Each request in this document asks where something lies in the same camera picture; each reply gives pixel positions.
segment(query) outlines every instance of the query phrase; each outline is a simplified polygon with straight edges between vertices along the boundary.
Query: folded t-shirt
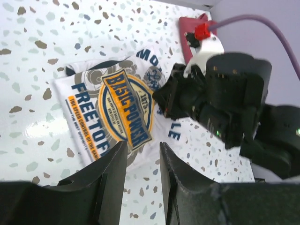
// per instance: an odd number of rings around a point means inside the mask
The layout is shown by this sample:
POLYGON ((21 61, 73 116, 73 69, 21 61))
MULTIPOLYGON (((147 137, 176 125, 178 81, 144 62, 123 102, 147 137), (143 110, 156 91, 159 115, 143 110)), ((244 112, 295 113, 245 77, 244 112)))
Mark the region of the folded t-shirt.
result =
POLYGON ((74 140, 86 165, 118 141, 128 144, 127 170, 159 158, 159 142, 186 140, 179 122, 163 117, 152 98, 166 82, 152 47, 109 67, 87 61, 68 65, 76 73, 54 81, 74 140), (78 72, 78 69, 98 66, 78 72))

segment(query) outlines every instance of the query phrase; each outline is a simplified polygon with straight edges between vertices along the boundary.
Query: printed graphic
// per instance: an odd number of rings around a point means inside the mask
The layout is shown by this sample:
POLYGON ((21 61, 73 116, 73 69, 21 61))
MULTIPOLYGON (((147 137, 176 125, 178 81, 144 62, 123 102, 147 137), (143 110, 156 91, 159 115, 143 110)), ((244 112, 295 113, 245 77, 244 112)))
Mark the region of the printed graphic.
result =
POLYGON ((125 69, 102 76, 102 81, 98 107, 108 132, 117 141, 127 141, 131 150, 151 141, 152 91, 125 69))
MULTIPOLYGON (((154 102, 152 100, 150 101, 151 97, 149 96, 149 93, 151 92, 151 90, 154 91, 157 90, 157 88, 160 88, 161 84, 165 82, 165 78, 161 73, 161 68, 157 66, 159 66, 159 63, 154 52, 149 49, 143 49, 139 51, 135 56, 129 57, 126 60, 116 65, 113 65, 111 67, 85 71, 82 73, 75 74, 73 77, 74 77, 75 84, 81 84, 81 83, 85 84, 86 92, 89 94, 90 100, 93 103, 93 107, 97 110, 98 115, 101 115, 100 108, 103 107, 102 104, 103 102, 102 99, 98 97, 99 97, 99 92, 102 89, 102 85, 103 85, 102 76, 113 74, 120 69, 124 69, 125 73, 128 76, 128 82, 131 85, 130 88, 138 90, 137 94, 135 94, 137 97, 142 96, 141 93, 145 93, 145 94, 147 93, 145 98, 148 101, 148 103, 151 102, 152 104, 151 109, 152 109, 154 107, 154 102)), ((146 111, 143 108, 146 105, 144 98, 143 98, 144 105, 142 105, 141 103, 142 100, 140 100, 140 98, 138 99, 140 101, 139 104, 141 110, 140 112, 144 113, 144 126, 148 129, 148 132, 150 132, 151 123, 152 123, 151 117, 153 115, 152 110, 146 111)), ((108 146, 113 147, 118 142, 118 140, 127 139, 127 135, 128 135, 127 132, 129 132, 129 134, 131 133, 130 131, 128 131, 128 128, 126 130, 124 125, 120 124, 120 122, 119 124, 113 124, 113 126, 107 126, 108 122, 112 121, 112 117, 110 118, 108 116, 108 118, 109 118, 108 120, 106 119, 106 117, 102 118, 101 115, 99 116, 98 119, 100 123, 103 124, 101 129, 105 133, 105 139, 108 143, 108 146)), ((113 120, 113 121, 120 121, 120 118, 118 116, 116 118, 118 120, 113 120)), ((134 146, 129 146, 128 148, 127 166, 133 163, 133 161, 135 160, 139 152, 140 153, 143 152, 143 147, 144 147, 143 142, 142 144, 138 144, 138 145, 137 142, 132 142, 132 145, 134 146)))
POLYGON ((80 139, 84 145, 84 149, 89 153, 89 156, 92 155, 94 160, 99 159, 99 154, 97 153, 97 149, 95 147, 95 144, 92 140, 92 137, 90 135, 88 126, 83 118, 83 115, 79 109, 77 100, 74 96, 69 96, 69 102, 71 104, 72 110, 71 112, 71 118, 72 121, 75 124, 76 130, 81 131, 78 132, 80 139))

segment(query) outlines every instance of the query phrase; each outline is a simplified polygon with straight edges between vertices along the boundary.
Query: speckled white table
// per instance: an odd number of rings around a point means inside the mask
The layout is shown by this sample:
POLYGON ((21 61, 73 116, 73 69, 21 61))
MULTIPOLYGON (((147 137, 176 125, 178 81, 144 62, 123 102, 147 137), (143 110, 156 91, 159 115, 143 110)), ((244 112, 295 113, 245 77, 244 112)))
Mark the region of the speckled white table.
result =
MULTIPOLYGON (((82 164, 52 81, 74 61, 159 51, 168 76, 183 62, 177 20, 200 10, 143 0, 2 0, 0 5, 0 180, 56 185, 82 164)), ((253 181, 249 161, 190 119, 177 155, 218 182, 253 181)), ((159 162, 126 175, 121 225, 164 224, 159 162)))

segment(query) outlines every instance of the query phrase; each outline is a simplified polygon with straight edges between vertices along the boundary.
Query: white countertop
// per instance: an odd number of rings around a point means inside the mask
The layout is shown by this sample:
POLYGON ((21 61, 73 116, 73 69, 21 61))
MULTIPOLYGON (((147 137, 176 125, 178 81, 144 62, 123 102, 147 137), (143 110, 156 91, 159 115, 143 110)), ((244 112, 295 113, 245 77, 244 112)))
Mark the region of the white countertop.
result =
MULTIPOLYGON (((52 81, 67 63, 108 59, 147 46, 157 49, 168 77, 183 63, 177 21, 193 10, 140 0, 3 0, 0 28, 0 180, 56 185, 82 169, 52 81)), ((176 154, 217 182, 254 181, 248 160, 191 119, 176 154)), ((164 224, 157 161, 126 175, 121 225, 164 224)))

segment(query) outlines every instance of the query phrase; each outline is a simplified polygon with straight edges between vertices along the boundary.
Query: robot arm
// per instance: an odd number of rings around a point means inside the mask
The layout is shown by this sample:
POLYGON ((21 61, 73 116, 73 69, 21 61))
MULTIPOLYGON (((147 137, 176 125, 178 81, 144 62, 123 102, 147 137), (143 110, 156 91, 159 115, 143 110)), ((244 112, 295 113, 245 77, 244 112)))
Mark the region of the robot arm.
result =
POLYGON ((173 120, 191 117, 240 155, 282 179, 300 175, 300 109, 265 103, 271 64, 248 54, 212 56, 205 76, 193 64, 175 64, 153 98, 173 120))

